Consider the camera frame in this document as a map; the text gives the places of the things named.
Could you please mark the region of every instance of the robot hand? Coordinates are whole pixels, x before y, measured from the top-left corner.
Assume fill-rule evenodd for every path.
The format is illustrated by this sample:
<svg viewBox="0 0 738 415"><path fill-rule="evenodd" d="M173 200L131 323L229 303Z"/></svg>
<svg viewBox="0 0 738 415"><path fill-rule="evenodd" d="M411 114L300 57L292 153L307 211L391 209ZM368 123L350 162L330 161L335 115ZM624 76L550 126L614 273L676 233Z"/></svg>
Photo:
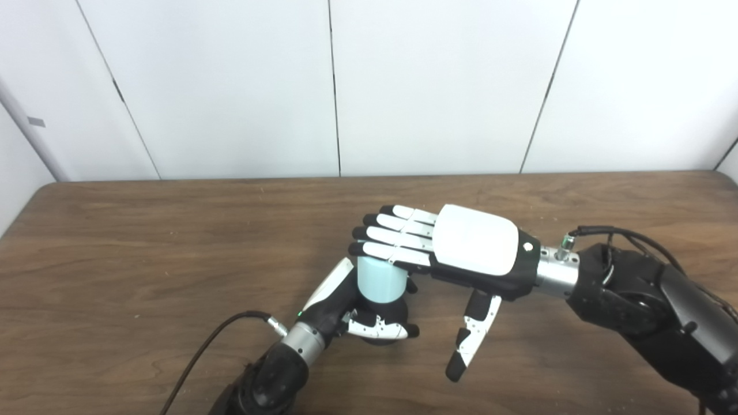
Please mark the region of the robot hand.
<svg viewBox="0 0 738 415"><path fill-rule="evenodd" d="M454 382L471 363L501 300L512 301L536 286L541 253L547 253L508 219L456 205L445 205L438 215L384 206L365 216L364 225L354 229L358 242L349 247L351 255L475 289L446 367Z"/></svg>

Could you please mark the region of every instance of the small label on wall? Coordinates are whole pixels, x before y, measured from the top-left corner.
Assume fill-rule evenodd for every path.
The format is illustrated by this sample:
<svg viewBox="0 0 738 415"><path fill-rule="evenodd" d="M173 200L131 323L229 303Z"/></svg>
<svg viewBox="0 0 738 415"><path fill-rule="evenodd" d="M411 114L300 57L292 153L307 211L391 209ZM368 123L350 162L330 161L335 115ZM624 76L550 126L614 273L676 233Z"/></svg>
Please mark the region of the small label on wall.
<svg viewBox="0 0 738 415"><path fill-rule="evenodd" d="M28 123L32 126L46 128L46 123L41 118L28 117Z"/></svg>

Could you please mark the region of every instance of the black cable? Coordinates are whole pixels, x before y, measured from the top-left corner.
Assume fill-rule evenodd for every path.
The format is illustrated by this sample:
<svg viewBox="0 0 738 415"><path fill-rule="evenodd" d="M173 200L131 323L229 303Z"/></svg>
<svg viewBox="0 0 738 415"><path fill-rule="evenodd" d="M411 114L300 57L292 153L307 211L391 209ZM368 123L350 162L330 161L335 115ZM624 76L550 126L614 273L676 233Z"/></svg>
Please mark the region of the black cable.
<svg viewBox="0 0 738 415"><path fill-rule="evenodd" d="M179 376L179 380L177 380L177 383L174 386L174 389L172 389L172 393L167 398L167 402L164 403L164 408L159 412L159 415L165 415L167 411L169 411L169 407L172 406L172 402L174 402L174 398L176 398L177 393L179 392L179 389L182 387L182 385L185 383L185 380L187 379L187 376L190 374L190 371L192 370L192 367L194 367L195 363L197 363L197 360L200 358L202 353L207 349L208 346L215 340L215 337L220 334L220 332L223 331L229 324L233 323L234 321L240 319L240 318L260 318L264 321L269 321L269 319L272 317L272 315L267 314L265 312L260 311L246 311L246 312L240 312L237 315L232 315L228 318L228 320L225 320L223 323L221 323L220 326L218 326L213 333L210 334L210 336L205 340L205 343L200 346L200 349L197 349L195 352L195 355L192 356L192 360L187 364L187 367L184 368L185 370L182 372L182 375Z"/></svg>
<svg viewBox="0 0 738 415"><path fill-rule="evenodd" d="M684 269L679 264L679 261L672 255L671 252L669 252L665 247L663 247L658 242L654 241L653 239L649 238L648 236L645 236L642 233L633 232L632 230L623 229L620 227L613 227L613 226L580 226L576 228L575 230L572 230L569 232L569 235L571 236L588 236L588 235L608 235L614 233L616 235L622 235L626 238L629 236L633 239L637 239L648 246L652 247L653 249L657 250L661 255L666 258L669 263L677 269L677 271L683 273L686 275L686 272L684 272Z"/></svg>
<svg viewBox="0 0 738 415"><path fill-rule="evenodd" d="M604 268L608 271L613 265L613 235L612 233L607 235L607 266Z"/></svg>
<svg viewBox="0 0 738 415"><path fill-rule="evenodd" d="M627 241L630 242L631 245L638 248L638 250L640 250L645 256L658 259L656 255L653 255L653 252L643 246L642 243L638 242L637 239L633 238L632 236L623 236L623 238L627 239Z"/></svg>

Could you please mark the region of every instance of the light blue cylinder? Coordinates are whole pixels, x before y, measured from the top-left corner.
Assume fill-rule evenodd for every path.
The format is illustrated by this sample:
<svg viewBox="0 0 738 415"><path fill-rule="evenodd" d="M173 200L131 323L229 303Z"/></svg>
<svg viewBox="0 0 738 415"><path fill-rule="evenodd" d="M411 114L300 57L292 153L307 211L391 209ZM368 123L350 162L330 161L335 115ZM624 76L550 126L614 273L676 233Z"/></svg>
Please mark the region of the light blue cylinder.
<svg viewBox="0 0 738 415"><path fill-rule="evenodd" d="M390 303L404 294L407 271L367 256L358 257L356 267L359 291L369 301Z"/></svg>

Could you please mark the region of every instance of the robot finger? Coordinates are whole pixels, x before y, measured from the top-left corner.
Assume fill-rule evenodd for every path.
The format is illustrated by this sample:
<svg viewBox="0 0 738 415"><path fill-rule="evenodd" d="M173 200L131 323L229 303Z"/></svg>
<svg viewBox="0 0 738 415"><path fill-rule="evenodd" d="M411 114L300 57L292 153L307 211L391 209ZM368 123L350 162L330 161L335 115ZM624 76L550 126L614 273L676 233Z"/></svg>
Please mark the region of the robot finger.
<svg viewBox="0 0 738 415"><path fill-rule="evenodd" d="M501 303L502 299L496 295L478 290L472 292L464 312L465 327L459 329L456 335L456 351L446 367L446 377L449 380L458 382L469 367L482 340L492 327Z"/></svg>
<svg viewBox="0 0 738 415"><path fill-rule="evenodd" d="M348 246L348 253L382 259L403 270L420 274L429 273L431 268L429 253L378 242L354 242Z"/></svg>
<svg viewBox="0 0 738 415"><path fill-rule="evenodd" d="M423 222L425 224L435 224L435 220L438 218L438 215L435 213L400 205L385 205L379 209L379 212L414 222Z"/></svg>
<svg viewBox="0 0 738 415"><path fill-rule="evenodd" d="M411 323L386 323L377 315L373 324L351 318L348 321L347 333L370 339L399 340L418 337L420 329Z"/></svg>
<svg viewBox="0 0 738 415"><path fill-rule="evenodd" d="M356 227L352 232L355 239L359 241L377 241L395 247L406 247L414 250L433 251L433 243L428 238L410 235L409 233L395 232L383 227Z"/></svg>
<svg viewBox="0 0 738 415"><path fill-rule="evenodd" d="M411 233L413 235L425 236L430 238L433 236L433 226L409 219L402 219L397 216L387 215L385 213L370 214L364 216L364 224L367 226L386 227L400 233Z"/></svg>
<svg viewBox="0 0 738 415"><path fill-rule="evenodd" d="M418 286L415 285L415 282L409 276L407 277L407 286L405 287L405 291L407 291L408 294L415 294L418 292Z"/></svg>

